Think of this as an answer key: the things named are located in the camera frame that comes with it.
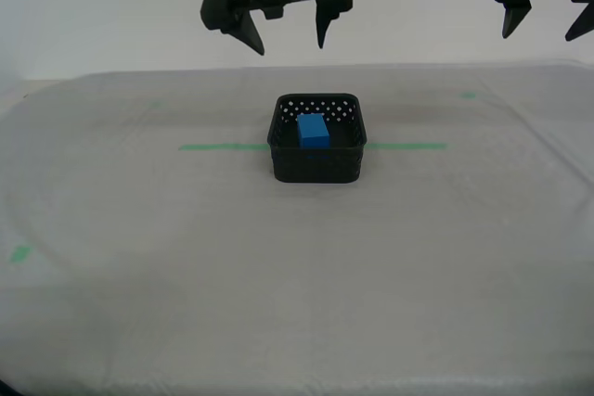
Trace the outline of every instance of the white wall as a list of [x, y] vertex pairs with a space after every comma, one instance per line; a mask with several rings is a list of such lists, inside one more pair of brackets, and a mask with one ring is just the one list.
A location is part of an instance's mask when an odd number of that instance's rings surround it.
[[12, 90], [19, 81], [17, 67], [11, 60], [9, 53], [0, 45], [0, 95], [8, 90]]
[[69, 78], [111, 70], [351, 63], [496, 62], [571, 58], [594, 62], [594, 33], [563, 36], [583, 6], [533, 0], [511, 38], [493, 0], [355, 0], [316, 46], [315, 3], [290, 6], [282, 20], [255, 20], [260, 57], [200, 21], [201, 0], [0, 0], [0, 67], [25, 78]]

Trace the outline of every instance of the green line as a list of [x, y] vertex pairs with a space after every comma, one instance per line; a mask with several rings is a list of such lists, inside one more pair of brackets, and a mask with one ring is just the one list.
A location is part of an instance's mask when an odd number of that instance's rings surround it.
[[[446, 143], [369, 143], [365, 148], [374, 150], [445, 150]], [[268, 144], [188, 144], [179, 148], [182, 151], [212, 151], [212, 150], [268, 150]]]
[[180, 150], [268, 150], [268, 144], [188, 144]]
[[31, 254], [32, 248], [30, 246], [20, 245], [14, 248], [12, 255], [10, 256], [11, 263], [21, 263], [27, 260], [29, 254]]
[[400, 143], [400, 144], [383, 144], [383, 143], [369, 143], [365, 148], [383, 149], [383, 150], [445, 150], [446, 143]]
[[460, 94], [462, 99], [476, 99], [476, 93], [474, 92], [463, 92]]

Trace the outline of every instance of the blue block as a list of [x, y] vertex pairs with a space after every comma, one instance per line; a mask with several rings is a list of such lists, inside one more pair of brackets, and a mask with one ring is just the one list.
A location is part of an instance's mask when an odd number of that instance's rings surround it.
[[330, 134], [321, 114], [299, 115], [297, 127], [301, 148], [330, 148]]

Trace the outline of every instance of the black plastic basket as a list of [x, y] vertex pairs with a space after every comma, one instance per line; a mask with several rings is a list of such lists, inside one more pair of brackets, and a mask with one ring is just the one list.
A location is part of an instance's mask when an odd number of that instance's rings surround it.
[[[297, 116], [321, 113], [330, 148], [300, 148]], [[347, 94], [285, 95], [278, 99], [268, 144], [275, 176], [285, 183], [352, 183], [368, 141], [358, 99]]]

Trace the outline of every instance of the white tablecloth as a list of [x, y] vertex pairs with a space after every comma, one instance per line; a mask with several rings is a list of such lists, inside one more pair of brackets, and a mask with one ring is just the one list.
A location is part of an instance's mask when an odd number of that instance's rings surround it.
[[[359, 97], [358, 182], [282, 184], [242, 146], [298, 92]], [[571, 65], [48, 87], [0, 121], [0, 377], [36, 396], [589, 396], [593, 124], [594, 71]]]

